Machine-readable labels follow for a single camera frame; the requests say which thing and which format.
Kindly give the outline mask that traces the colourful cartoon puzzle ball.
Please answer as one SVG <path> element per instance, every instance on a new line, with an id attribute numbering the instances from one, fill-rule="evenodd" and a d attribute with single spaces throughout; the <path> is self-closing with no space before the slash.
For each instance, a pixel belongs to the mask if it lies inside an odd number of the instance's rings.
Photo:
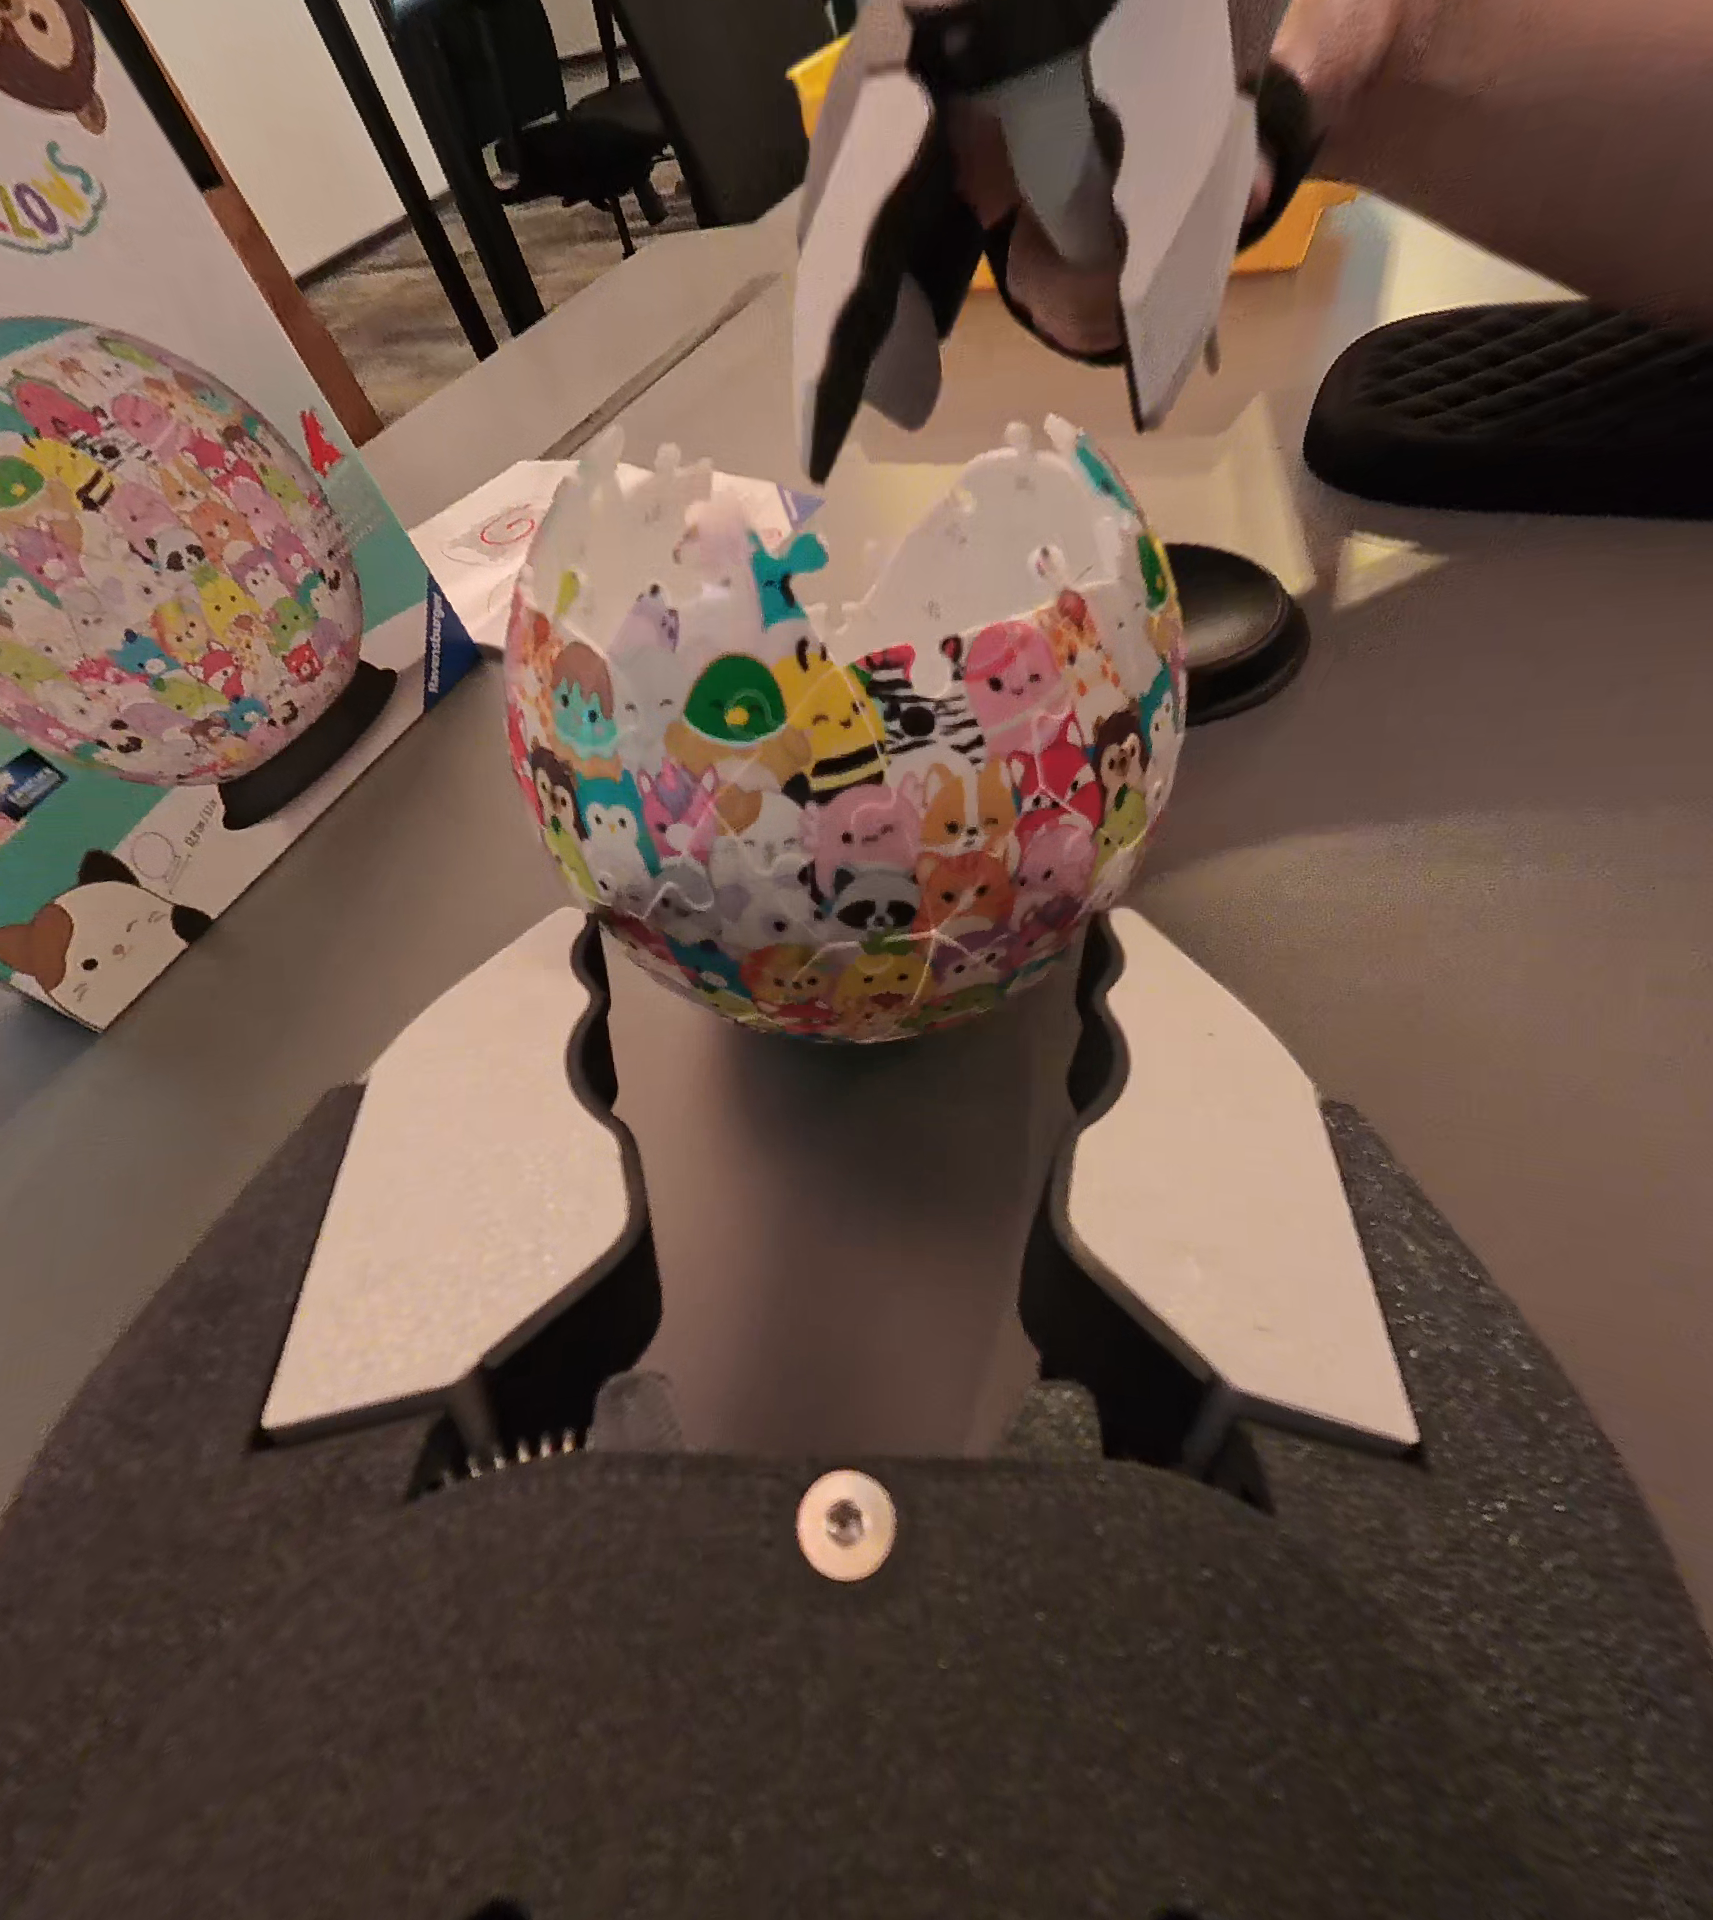
<path id="1" fill-rule="evenodd" d="M 514 580 L 508 767 L 570 900 L 725 1020 L 893 1045 L 1031 991 L 1122 900 L 1187 732 L 1184 618 L 1081 426 L 1013 422 L 851 605 L 838 554 L 620 428 Z"/>

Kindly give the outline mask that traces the white puzzle instruction sheet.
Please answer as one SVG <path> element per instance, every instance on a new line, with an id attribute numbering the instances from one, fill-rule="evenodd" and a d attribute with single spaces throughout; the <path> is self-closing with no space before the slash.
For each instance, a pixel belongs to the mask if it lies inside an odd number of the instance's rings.
<path id="1" fill-rule="evenodd" d="M 418 556 L 464 618 L 505 607 L 532 535 L 574 470 L 571 460 L 518 460 L 407 529 Z"/>

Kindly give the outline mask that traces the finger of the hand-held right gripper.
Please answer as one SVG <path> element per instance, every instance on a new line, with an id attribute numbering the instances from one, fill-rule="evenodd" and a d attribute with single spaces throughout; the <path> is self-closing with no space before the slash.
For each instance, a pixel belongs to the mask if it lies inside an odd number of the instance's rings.
<path id="1" fill-rule="evenodd" d="M 935 413 L 942 347 L 981 258 L 929 88 L 840 61 L 798 215 L 792 391 L 798 460 L 828 481 L 862 409 L 905 431 Z"/>
<path id="2" fill-rule="evenodd" d="M 1107 20 L 1118 132 L 1118 302 L 1139 431 L 1157 428 L 1204 357 L 1254 175 L 1254 110 L 1236 84 L 1228 7 L 1121 3 Z"/>

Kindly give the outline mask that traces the black mesh wrist rest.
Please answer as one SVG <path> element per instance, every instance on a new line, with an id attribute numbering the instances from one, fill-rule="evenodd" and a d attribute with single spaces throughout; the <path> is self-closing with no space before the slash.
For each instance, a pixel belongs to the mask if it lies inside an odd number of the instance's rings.
<path id="1" fill-rule="evenodd" d="M 1713 336 L 1590 301 L 1389 323 L 1329 368 L 1302 463 L 1389 508 L 1713 522 Z"/>

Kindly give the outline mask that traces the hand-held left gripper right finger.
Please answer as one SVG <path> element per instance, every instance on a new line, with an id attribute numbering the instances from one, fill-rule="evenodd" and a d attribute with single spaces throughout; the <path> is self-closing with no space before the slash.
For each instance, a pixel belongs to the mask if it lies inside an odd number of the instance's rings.
<path id="1" fill-rule="evenodd" d="M 1045 1208 L 1134 1335 L 1090 1390 L 1137 1457 L 1219 1457 L 1234 1425 L 1408 1457 L 1421 1429 L 1317 1089 L 1152 920 L 1092 920 L 1075 1127 Z"/>

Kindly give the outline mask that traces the yellow plastic bin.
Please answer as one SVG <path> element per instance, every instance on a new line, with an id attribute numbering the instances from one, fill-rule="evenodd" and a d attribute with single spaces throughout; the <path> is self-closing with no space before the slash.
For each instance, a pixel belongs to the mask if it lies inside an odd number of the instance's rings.
<path id="1" fill-rule="evenodd" d="M 792 87 L 803 132 L 814 139 L 826 87 L 835 74 L 849 36 L 828 41 L 819 51 L 806 54 L 788 66 L 785 79 Z M 1284 277 L 1302 269 L 1317 231 L 1324 215 L 1357 199 L 1357 191 L 1345 183 L 1323 178 L 1304 181 L 1290 204 L 1282 211 L 1268 233 L 1242 249 L 1233 263 L 1233 277 Z"/>

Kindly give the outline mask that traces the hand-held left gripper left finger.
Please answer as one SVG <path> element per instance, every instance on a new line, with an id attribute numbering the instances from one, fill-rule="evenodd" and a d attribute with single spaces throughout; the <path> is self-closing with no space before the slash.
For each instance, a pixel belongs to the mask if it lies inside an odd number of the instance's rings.
<path id="1" fill-rule="evenodd" d="M 607 1007 L 600 926 L 559 909 L 366 1070 L 260 1408 L 265 1443 L 425 1413 L 465 1448 L 511 1447 L 500 1371 L 645 1241 Z"/>

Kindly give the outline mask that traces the black round desk grommet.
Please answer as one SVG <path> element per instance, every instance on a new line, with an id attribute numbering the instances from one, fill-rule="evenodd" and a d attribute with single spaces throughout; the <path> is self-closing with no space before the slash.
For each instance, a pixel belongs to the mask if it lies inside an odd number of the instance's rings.
<path id="1" fill-rule="evenodd" d="M 1200 542 L 1164 548 L 1184 623 L 1187 728 L 1263 708 L 1299 677 L 1308 627 L 1263 565 Z"/>

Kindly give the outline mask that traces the cartoon printed puzzle box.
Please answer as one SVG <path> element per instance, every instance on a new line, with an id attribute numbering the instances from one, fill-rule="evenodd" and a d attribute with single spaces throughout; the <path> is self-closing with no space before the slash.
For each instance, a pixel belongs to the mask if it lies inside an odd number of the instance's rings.
<path id="1" fill-rule="evenodd" d="M 86 5 L 0 5 L 0 985 L 102 1033 L 475 664 Z"/>

